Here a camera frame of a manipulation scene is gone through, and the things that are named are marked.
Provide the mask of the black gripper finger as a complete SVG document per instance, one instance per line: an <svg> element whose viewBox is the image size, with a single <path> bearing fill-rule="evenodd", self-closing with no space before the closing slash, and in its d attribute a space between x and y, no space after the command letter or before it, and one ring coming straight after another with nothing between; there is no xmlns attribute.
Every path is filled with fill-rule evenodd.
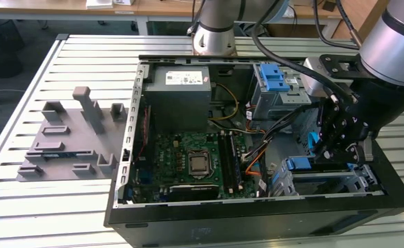
<svg viewBox="0 0 404 248"><path fill-rule="evenodd" d="M374 162L374 140L339 143L327 146L319 141L313 146L315 160L324 163L370 164Z"/></svg>
<svg viewBox="0 0 404 248"><path fill-rule="evenodd" d="M347 125L340 105L331 99L320 102L316 124L320 128L320 140L315 145L315 154L323 156L326 151L332 149L342 140L343 130Z"/></svg>

